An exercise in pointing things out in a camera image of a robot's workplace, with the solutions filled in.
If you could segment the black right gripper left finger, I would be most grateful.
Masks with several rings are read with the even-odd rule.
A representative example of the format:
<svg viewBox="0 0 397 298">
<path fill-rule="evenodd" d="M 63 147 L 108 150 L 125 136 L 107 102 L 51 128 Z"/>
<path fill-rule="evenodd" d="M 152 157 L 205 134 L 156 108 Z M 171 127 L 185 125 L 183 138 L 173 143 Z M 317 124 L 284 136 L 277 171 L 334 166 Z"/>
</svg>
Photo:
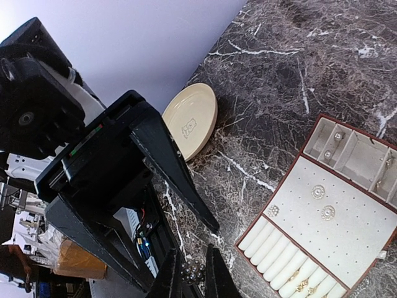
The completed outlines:
<svg viewBox="0 0 397 298">
<path fill-rule="evenodd" d="M 182 257 L 178 250 L 168 251 L 158 275 L 156 276 L 148 297 L 181 298 L 182 297 Z"/>
</svg>

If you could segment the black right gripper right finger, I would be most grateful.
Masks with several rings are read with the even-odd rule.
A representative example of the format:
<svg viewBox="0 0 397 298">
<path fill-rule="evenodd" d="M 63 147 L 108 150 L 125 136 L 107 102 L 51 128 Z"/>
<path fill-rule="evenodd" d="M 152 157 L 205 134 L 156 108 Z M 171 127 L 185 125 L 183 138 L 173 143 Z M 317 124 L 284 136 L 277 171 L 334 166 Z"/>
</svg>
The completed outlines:
<svg viewBox="0 0 397 298">
<path fill-rule="evenodd" d="M 208 245 L 205 268 L 205 297 L 241 297 L 218 248 Z"/>
</svg>

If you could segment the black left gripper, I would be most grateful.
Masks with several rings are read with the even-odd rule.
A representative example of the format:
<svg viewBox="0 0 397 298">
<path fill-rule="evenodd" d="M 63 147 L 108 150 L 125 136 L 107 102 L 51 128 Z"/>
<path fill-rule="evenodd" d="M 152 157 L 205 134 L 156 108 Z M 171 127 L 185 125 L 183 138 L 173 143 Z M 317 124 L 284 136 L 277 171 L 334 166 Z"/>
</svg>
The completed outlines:
<svg viewBox="0 0 397 298">
<path fill-rule="evenodd" d="M 142 292 L 154 277 L 113 214 L 144 208 L 153 177 L 145 161 L 211 232 L 219 230 L 161 115 L 134 90 L 101 113 L 35 181 L 48 204 L 47 221 Z"/>
</svg>

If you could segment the brown jewelry tray insert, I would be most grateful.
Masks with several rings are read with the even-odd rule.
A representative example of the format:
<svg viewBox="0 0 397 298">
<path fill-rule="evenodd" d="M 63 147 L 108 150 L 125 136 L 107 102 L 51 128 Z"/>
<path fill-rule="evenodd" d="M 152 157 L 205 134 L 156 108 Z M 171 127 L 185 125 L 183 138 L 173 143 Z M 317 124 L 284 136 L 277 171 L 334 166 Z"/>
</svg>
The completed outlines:
<svg viewBox="0 0 397 298">
<path fill-rule="evenodd" d="M 235 247 L 280 297 L 347 297 L 396 236 L 396 147 L 318 116 Z"/>
</svg>

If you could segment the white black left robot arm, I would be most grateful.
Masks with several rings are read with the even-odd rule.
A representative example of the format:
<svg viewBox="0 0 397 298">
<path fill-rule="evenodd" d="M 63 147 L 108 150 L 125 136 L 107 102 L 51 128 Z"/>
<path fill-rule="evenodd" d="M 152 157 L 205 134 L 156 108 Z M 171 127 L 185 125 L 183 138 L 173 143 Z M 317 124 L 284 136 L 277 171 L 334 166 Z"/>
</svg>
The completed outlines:
<svg viewBox="0 0 397 298">
<path fill-rule="evenodd" d="M 39 93 L 1 121 L 1 179 L 36 192 L 57 230 L 147 291 L 153 275 L 114 215 L 152 195 L 153 171 L 211 231 L 219 224 L 161 116 L 138 93 L 126 92 L 87 126 L 66 96 L 51 98 Z"/>
</svg>

